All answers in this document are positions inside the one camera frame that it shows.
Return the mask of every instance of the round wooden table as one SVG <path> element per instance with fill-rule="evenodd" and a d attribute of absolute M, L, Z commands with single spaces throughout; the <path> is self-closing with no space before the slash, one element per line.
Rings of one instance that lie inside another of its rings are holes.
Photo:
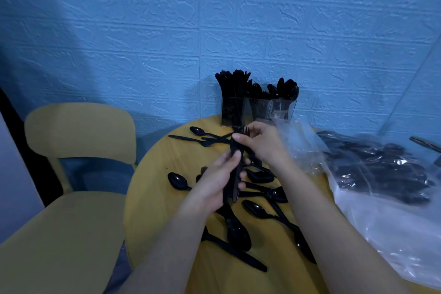
<path fill-rule="evenodd" d="M 198 138 L 189 130 L 192 125 L 216 135 L 232 131 L 220 127 L 220 116 L 211 116 L 184 124 L 172 134 Z M 164 136 L 146 153 L 130 182 L 124 210 L 127 252 L 133 268 L 145 259 L 160 230 L 187 195 L 173 189 L 167 174 L 182 174 L 194 186 L 201 167 L 212 163 L 227 148 L 226 144 L 203 147 L 196 142 Z M 314 177 L 314 181 L 332 200 L 326 178 Z M 280 184 L 275 180 L 266 186 L 275 188 Z M 242 208 L 240 200 L 232 209 L 250 233 L 252 248 L 248 253 L 264 263 L 268 272 L 258 271 L 205 241 L 199 246 L 186 293 L 328 293 L 317 266 L 294 245 L 292 232 L 277 221 L 252 217 Z M 276 214 L 265 199 L 253 200 L 267 212 Z M 280 207 L 296 223 L 289 205 L 280 204 Z M 211 234 L 227 240 L 227 227 L 220 215 L 210 215 L 206 225 Z M 417 293 L 438 293 L 414 283 L 411 286 Z"/>

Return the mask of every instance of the floor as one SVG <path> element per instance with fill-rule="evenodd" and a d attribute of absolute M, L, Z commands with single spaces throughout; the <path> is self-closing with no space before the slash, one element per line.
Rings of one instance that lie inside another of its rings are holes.
<path fill-rule="evenodd" d="M 115 268 L 113 269 L 113 274 L 110 277 L 104 294 L 116 293 L 131 273 L 132 269 L 127 256 L 126 244 L 123 243 L 119 251 L 118 259 L 116 260 Z"/>

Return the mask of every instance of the cutlery holder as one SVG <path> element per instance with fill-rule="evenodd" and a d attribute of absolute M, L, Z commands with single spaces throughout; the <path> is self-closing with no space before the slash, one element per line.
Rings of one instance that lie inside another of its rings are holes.
<path fill-rule="evenodd" d="M 244 98 L 222 97 L 220 125 L 242 128 Z"/>
<path fill-rule="evenodd" d="M 269 120 L 273 115 L 291 121 L 297 101 L 283 99 L 243 99 L 242 125 L 257 119 Z"/>

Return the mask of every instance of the chair seat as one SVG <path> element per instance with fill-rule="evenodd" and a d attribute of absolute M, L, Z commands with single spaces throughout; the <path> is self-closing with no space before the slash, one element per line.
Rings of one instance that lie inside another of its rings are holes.
<path fill-rule="evenodd" d="M 101 294 L 124 240 L 125 195 L 73 192 L 0 245 L 0 293 Z"/>

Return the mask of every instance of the metal object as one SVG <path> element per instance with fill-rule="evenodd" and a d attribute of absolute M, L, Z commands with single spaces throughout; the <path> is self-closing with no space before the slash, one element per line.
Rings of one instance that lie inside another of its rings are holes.
<path fill-rule="evenodd" d="M 441 153 L 441 146 L 436 144 L 435 142 L 425 140 L 421 137 L 411 136 L 409 137 L 409 140 L 415 142 L 416 144 L 421 145 L 422 147 L 426 147 L 430 150 L 436 151 Z M 434 162 L 436 166 L 441 167 L 441 156 L 439 156 Z"/>

